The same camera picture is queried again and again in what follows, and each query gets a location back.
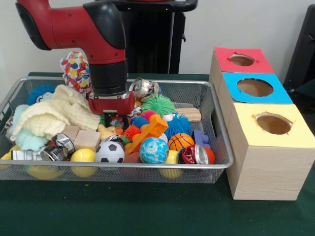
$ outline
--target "blue globe ball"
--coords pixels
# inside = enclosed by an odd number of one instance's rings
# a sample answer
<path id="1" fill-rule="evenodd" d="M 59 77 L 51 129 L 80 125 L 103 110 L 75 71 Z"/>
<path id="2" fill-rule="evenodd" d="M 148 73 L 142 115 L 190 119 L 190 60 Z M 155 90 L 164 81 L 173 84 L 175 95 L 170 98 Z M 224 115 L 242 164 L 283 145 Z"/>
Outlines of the blue globe ball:
<path id="1" fill-rule="evenodd" d="M 143 163 L 162 164 L 169 153 L 166 142 L 159 138 L 148 138 L 140 146 L 140 159 Z"/>

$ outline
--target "wire mesh basket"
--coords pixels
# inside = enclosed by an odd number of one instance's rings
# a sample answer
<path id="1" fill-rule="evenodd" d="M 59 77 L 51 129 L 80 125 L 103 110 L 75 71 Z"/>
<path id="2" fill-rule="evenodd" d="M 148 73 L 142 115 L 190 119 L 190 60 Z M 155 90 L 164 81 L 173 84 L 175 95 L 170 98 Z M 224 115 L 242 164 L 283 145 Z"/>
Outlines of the wire mesh basket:
<path id="1" fill-rule="evenodd" d="M 195 107 L 202 115 L 201 122 L 191 123 L 210 138 L 216 156 L 213 165 L 50 162 L 0 160 L 2 180 L 64 180 L 64 181 L 124 181 L 215 183 L 225 168 L 233 163 L 233 154 L 214 87 L 203 81 L 159 81 L 163 95 L 176 108 Z M 16 107 L 25 104 L 29 93 L 39 85 L 64 84 L 63 78 L 27 77 L 18 80 L 0 105 L 0 157 L 14 146 L 6 138 L 6 121 Z"/>

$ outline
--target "stacked boxes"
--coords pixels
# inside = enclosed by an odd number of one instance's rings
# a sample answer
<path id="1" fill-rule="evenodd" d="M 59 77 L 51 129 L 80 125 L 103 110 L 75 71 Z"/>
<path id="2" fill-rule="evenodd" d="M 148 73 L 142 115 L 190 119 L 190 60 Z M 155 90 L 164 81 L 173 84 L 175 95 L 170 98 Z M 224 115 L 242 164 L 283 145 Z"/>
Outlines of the stacked boxes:
<path id="1" fill-rule="evenodd" d="M 315 137 L 260 49 L 215 48 L 216 89 L 235 160 L 234 199 L 296 200 L 315 160 Z"/>

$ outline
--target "cream towel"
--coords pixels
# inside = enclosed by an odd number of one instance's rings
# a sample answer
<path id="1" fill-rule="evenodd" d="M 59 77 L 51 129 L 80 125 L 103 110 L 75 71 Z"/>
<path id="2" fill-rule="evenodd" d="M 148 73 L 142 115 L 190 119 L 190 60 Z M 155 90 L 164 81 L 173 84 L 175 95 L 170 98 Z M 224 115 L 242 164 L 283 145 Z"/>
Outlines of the cream towel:
<path id="1" fill-rule="evenodd" d="M 99 120 L 100 116 L 90 111 L 87 100 L 79 92 L 59 85 L 51 100 L 35 103 L 21 114 L 11 140 L 15 140 L 22 128 L 47 139 L 62 132 L 66 125 L 93 131 L 97 129 Z"/>

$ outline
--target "colorful polka dot fabric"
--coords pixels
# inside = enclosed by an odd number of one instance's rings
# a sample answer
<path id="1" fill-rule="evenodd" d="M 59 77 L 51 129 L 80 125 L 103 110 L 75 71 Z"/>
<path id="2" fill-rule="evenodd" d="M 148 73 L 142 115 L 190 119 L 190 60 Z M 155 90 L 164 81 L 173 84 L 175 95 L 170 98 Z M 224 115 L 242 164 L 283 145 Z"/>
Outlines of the colorful polka dot fabric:
<path id="1" fill-rule="evenodd" d="M 79 93 L 88 93 L 92 89 L 89 63 L 81 52 L 73 51 L 61 59 L 61 69 L 64 71 L 65 84 Z"/>

